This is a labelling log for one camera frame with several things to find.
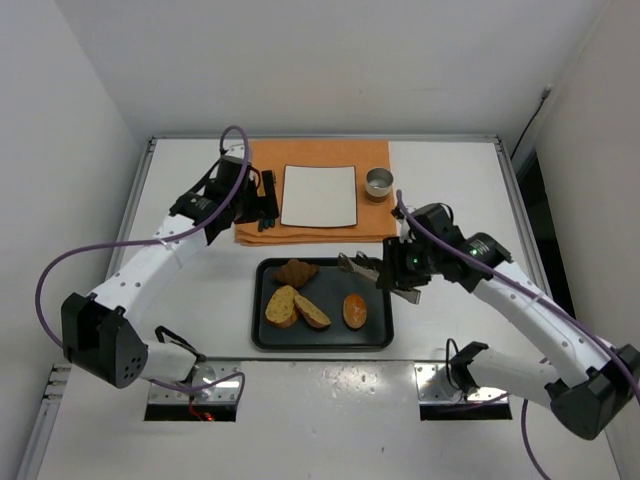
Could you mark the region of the metal tongs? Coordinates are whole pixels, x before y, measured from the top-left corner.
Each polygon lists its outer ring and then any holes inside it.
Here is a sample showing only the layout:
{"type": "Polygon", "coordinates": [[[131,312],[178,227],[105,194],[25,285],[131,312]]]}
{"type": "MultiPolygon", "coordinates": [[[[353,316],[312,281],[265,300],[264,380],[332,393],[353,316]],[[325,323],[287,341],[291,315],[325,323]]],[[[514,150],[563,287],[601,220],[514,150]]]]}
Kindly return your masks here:
{"type": "Polygon", "coordinates": [[[338,267],[341,271],[363,277],[366,280],[373,282],[377,289],[392,293],[413,305],[419,304],[421,297],[421,292],[419,290],[401,290],[391,287],[387,283],[379,280],[380,272],[376,268],[360,265],[344,253],[338,254],[337,261],[338,267]]]}

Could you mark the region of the sesame bread roll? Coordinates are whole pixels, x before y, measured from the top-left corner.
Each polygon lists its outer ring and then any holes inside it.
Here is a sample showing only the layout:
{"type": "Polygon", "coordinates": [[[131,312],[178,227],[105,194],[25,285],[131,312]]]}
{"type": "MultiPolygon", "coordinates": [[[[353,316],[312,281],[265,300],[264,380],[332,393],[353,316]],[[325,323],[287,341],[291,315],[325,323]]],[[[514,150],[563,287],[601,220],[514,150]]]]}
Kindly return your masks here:
{"type": "Polygon", "coordinates": [[[367,321],[367,305],[358,294],[347,295],[343,302],[342,315],[345,324],[352,330],[358,330],[367,321]]]}

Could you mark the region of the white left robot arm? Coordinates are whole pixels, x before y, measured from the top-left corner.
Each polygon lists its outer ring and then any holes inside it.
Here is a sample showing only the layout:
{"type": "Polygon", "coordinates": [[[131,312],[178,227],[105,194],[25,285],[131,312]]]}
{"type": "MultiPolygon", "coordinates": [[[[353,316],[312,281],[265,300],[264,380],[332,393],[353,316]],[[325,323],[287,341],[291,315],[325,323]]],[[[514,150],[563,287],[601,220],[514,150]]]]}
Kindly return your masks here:
{"type": "Polygon", "coordinates": [[[190,382],[205,356],[167,335],[144,339],[140,325],[171,278],[221,232],[264,215],[254,172],[247,155],[222,151],[127,263],[88,294],[70,295],[61,307],[65,358],[118,389],[137,379],[190,382]]]}

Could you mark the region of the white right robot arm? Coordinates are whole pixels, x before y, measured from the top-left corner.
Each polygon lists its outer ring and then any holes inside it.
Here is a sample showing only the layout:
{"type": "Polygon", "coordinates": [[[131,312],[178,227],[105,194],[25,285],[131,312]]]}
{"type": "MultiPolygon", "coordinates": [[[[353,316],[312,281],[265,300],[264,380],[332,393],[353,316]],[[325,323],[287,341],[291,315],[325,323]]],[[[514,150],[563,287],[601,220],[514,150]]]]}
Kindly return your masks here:
{"type": "Polygon", "coordinates": [[[403,232],[383,242],[379,288],[418,302],[420,287],[440,275],[500,313],[545,359],[521,361],[471,342],[447,362],[453,390],[469,395],[482,387],[501,389],[549,409],[584,440],[595,439],[639,397],[638,349],[589,332],[493,237],[465,237],[442,203],[414,211],[398,203],[392,215],[403,232]]]}

